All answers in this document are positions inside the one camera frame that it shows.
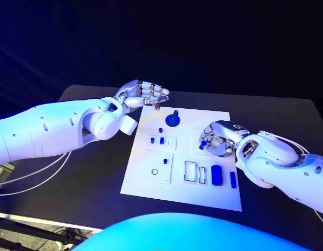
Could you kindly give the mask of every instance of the floor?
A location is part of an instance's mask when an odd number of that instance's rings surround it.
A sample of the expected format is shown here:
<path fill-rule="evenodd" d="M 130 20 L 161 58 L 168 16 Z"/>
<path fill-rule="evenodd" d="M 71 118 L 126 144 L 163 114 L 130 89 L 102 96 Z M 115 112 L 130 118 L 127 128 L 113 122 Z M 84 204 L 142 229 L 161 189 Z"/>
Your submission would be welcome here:
<path fill-rule="evenodd" d="M 66 227 L 58 227 L 54 225 L 47 225 L 47 224 L 41 224 L 41 223 L 34 223 L 34 222 L 25 222 L 25 221 L 18 221 L 27 225 L 31 225 L 34 227 L 38 227 L 41 229 L 45 229 L 48 231 L 54 231 L 57 233 L 63 233 L 66 231 Z M 80 230 L 83 236 L 86 237 L 91 237 L 94 235 L 94 231 L 90 232 L 89 230 Z M 60 251 L 64 250 L 67 247 L 73 247 L 70 246 L 63 246 L 61 243 L 57 243 L 54 241 L 47 241 L 43 238 L 25 235 L 25 234 L 19 234 L 15 232 L 11 232 L 8 230 L 0 230 L 0 238 L 12 241 L 12 242 L 19 242 L 22 243 L 22 245 L 34 250 L 40 250 L 40 251 Z"/>

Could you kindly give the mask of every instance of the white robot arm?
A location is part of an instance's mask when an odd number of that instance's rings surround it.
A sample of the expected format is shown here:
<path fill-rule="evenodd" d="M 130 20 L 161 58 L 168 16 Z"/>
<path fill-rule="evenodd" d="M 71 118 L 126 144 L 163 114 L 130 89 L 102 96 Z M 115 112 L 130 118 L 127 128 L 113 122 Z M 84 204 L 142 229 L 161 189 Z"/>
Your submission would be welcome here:
<path fill-rule="evenodd" d="M 300 148 L 302 154 L 282 139 Z M 323 156 L 310 154 L 296 142 L 266 131 L 251 135 L 231 121 L 214 122 L 199 141 L 201 149 L 221 157 L 235 152 L 237 167 L 258 186 L 277 186 L 294 200 L 323 213 Z"/>
<path fill-rule="evenodd" d="M 40 105 L 0 120 L 0 164 L 60 155 L 93 141 L 109 140 L 122 130 L 132 135 L 138 122 L 126 113 L 145 105 L 159 109 L 169 91 L 135 80 L 115 98 Z"/>

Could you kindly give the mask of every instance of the circular hole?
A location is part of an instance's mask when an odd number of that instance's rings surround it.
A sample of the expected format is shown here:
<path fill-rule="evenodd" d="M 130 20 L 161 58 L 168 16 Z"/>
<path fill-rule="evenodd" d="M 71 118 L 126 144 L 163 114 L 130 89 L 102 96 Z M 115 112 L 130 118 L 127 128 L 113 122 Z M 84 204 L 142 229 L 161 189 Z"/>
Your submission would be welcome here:
<path fill-rule="evenodd" d="M 316 172 L 317 174 L 322 173 L 322 167 L 320 167 L 320 166 L 316 167 L 315 172 Z"/>

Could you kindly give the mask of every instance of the small blue piece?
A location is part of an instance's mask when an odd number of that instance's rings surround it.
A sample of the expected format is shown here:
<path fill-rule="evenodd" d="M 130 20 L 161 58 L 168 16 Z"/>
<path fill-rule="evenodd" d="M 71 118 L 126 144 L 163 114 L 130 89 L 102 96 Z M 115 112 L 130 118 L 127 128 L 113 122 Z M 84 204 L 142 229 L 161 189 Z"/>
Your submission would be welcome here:
<path fill-rule="evenodd" d="M 215 186 L 222 186 L 222 167 L 212 166 L 212 184 Z"/>
<path fill-rule="evenodd" d="M 166 124 L 171 127 L 176 127 L 181 123 L 179 111 L 176 110 L 174 114 L 168 115 Z"/>
<path fill-rule="evenodd" d="M 207 142 L 202 141 L 201 146 L 199 146 L 199 149 L 201 149 L 201 150 L 204 150 L 205 145 L 207 145 Z"/>
<path fill-rule="evenodd" d="M 237 188 L 237 183 L 235 183 L 235 172 L 231 172 L 231 185 L 233 185 L 233 188 Z"/>

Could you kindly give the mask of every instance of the metal robot hand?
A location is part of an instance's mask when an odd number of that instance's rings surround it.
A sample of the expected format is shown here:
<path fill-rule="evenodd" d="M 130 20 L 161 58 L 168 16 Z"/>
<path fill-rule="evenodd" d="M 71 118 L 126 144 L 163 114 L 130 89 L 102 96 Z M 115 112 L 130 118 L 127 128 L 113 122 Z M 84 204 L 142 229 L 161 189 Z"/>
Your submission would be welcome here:
<path fill-rule="evenodd" d="M 233 121 L 220 120 L 204 130 L 199 149 L 207 149 L 220 157 L 230 157 L 238 148 L 241 140 L 250 135 L 250 131 Z"/>
<path fill-rule="evenodd" d="M 133 80 L 126 83 L 115 99 L 125 107 L 126 114 L 133 112 L 139 107 L 152 105 L 156 110 L 161 109 L 161 102 L 169 100 L 169 90 L 161 85 L 140 80 Z"/>

